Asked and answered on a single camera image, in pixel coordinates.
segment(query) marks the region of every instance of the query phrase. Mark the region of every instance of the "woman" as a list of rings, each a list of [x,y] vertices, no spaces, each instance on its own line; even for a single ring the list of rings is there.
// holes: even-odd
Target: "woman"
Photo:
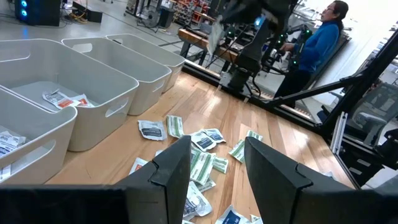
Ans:
[[[323,24],[305,43],[300,56],[298,70],[285,77],[274,98],[298,93],[303,90],[311,79],[319,64],[321,64],[336,47],[343,30],[342,20],[346,17],[348,5],[343,1],[334,1],[321,14]],[[280,49],[297,51],[299,45],[285,43]],[[295,102],[287,104],[295,108]]]

